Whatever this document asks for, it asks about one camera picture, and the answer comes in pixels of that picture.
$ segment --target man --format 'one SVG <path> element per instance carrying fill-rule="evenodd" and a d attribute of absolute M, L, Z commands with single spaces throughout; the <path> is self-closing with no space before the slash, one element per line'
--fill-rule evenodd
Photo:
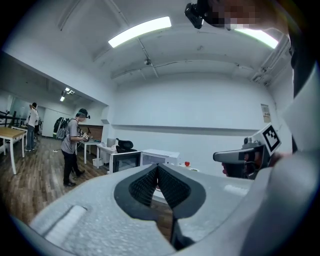
<path fill-rule="evenodd" d="M 38 111 L 37 111 L 37 103 L 32 103 L 29 105 L 30 107 L 30 116 L 28 121 L 28 128 L 26 133 L 26 147 L 25 151 L 30 152 L 31 150 L 35 150 L 35 126 L 36 121 L 39 119 Z"/>
<path fill-rule="evenodd" d="M 73 187 L 76 184 L 69 180 L 71 170 L 73 168 L 77 177 L 84 174 L 85 171 L 80 171 L 77 164 L 76 148 L 77 143 L 81 141 L 87 141 L 80 136 L 78 123 L 84 122 L 88 117 L 88 112 L 81 108 L 72 118 L 65 128 L 65 138 L 61 144 L 61 151 L 64 156 L 64 171 L 63 171 L 63 185 L 66 187 Z"/>
<path fill-rule="evenodd" d="M 231 24 L 241 24 L 254 30 L 274 28 L 289 36 L 294 74 L 293 95 L 296 97 L 307 81 L 319 52 L 314 40 L 317 8 L 302 0 L 198 0 L 198 4 L 204 2 L 208 3 L 209 12 L 212 12 L 212 15 L 206 16 L 230 21 Z M 214 26 L 217 20 L 205 21 Z M 293 139 L 292 151 L 297 151 Z M 270 165 L 273 166 L 285 155 L 274 154 Z M 261 157 L 259 153 L 255 154 L 254 161 L 257 165 L 261 162 Z M 223 173 L 228 175 L 228 170 L 224 168 Z"/>

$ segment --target white shirt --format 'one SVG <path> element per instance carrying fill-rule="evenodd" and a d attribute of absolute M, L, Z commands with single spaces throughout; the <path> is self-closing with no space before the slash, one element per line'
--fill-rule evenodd
<path fill-rule="evenodd" d="M 39 119 L 38 111 L 35 110 L 34 108 L 32 108 L 30 110 L 30 118 L 29 118 L 28 125 L 32 126 L 32 127 L 35 127 L 36 126 L 36 120 L 38 120 L 38 119 Z"/>

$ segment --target sneaker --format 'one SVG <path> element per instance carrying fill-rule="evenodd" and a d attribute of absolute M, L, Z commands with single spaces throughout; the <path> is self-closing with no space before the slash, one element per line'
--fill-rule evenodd
<path fill-rule="evenodd" d="M 83 175 L 85 171 L 80 171 L 76 176 L 79 178 L 81 175 Z"/>
<path fill-rule="evenodd" d="M 74 187 L 74 186 L 76 185 L 76 183 L 73 183 L 73 182 L 69 181 L 69 182 L 67 182 L 67 183 L 63 183 L 63 185 L 64 185 L 65 187 Z"/>

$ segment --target desk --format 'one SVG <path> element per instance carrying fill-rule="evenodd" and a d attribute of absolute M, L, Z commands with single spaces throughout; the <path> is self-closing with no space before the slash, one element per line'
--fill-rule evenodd
<path fill-rule="evenodd" d="M 110 156 L 111 154 L 117 153 L 117 151 L 113 150 L 112 147 L 107 147 L 107 146 L 102 146 L 102 144 L 97 144 L 96 145 L 96 168 L 97 169 L 99 169 L 100 150 L 106 151 L 107 154 L 109 154 Z"/>
<path fill-rule="evenodd" d="M 14 139 L 20 137 L 22 135 L 22 157 L 25 157 L 25 131 L 24 130 L 16 130 L 8 127 L 0 127 L 0 138 L 3 139 L 4 151 L 3 154 L 6 155 L 6 140 L 10 141 L 10 156 L 11 156 L 11 165 L 13 174 L 16 175 L 16 165 L 15 165 L 15 157 L 14 157 Z"/>
<path fill-rule="evenodd" d="M 96 142 L 96 141 L 86 141 L 86 142 L 84 142 L 84 141 L 81 141 L 81 143 L 84 144 L 84 164 L 86 165 L 87 164 L 87 146 L 89 146 L 89 154 L 91 154 L 91 145 L 98 145 L 98 144 L 100 144 L 100 142 Z"/>
<path fill-rule="evenodd" d="M 11 126 L 12 129 L 16 129 L 16 130 L 20 130 L 20 131 L 25 131 L 25 144 L 27 145 L 27 132 L 28 132 L 28 128 L 27 127 L 17 127 L 17 126 Z"/>

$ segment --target white box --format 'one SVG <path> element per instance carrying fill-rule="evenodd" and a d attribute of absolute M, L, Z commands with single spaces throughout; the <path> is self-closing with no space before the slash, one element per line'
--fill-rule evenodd
<path fill-rule="evenodd" d="M 96 158 L 92 159 L 92 163 L 94 166 L 97 166 L 97 159 Z M 99 167 L 103 166 L 103 165 L 104 165 L 104 163 L 102 162 L 102 158 L 100 157 L 99 158 Z"/>

